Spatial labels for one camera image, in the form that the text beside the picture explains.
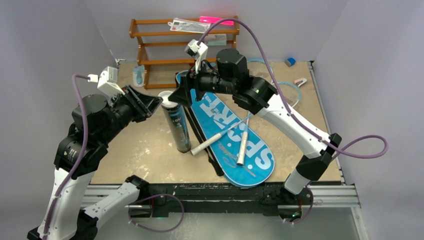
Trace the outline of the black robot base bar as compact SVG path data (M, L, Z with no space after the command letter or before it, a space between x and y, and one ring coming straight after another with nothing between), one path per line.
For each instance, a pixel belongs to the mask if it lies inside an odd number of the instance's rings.
M140 191L131 207L151 210L155 218L170 213L261 214L282 219L299 218L310 207L313 193L305 187L299 194L283 182L265 182L251 188L231 183L151 183Z

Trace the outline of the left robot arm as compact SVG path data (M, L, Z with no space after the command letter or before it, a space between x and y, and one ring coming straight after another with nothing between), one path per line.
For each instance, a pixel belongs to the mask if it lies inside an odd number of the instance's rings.
M103 200L82 207L86 189L107 155L109 143L129 123L151 117L162 102L161 97L143 94L130 85L111 101L101 94L79 99L71 114L73 123L56 151L47 212L42 223L28 232L29 240L92 240L125 205L148 201L148 182L132 175Z

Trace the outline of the black shuttlecock tube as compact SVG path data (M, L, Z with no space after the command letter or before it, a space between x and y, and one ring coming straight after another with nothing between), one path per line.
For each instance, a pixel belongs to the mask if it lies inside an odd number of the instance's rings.
M187 153L191 150L192 145L189 138L188 125L183 106L178 104L178 106L174 108L162 107L162 109L177 150L181 153Z

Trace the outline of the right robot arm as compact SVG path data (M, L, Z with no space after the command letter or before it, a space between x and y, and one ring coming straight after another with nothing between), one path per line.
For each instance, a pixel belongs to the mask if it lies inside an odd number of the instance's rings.
M334 151L326 143L339 145L341 137L316 128L288 104L284 104L277 85L250 74L247 59L234 48L220 50L216 55L216 70L200 50L185 50L194 58L187 74L181 77L169 100L190 108L205 93L228 94L234 103L274 125L303 152L295 170L287 177L280 196L288 204L300 198L310 182L318 180L332 161Z

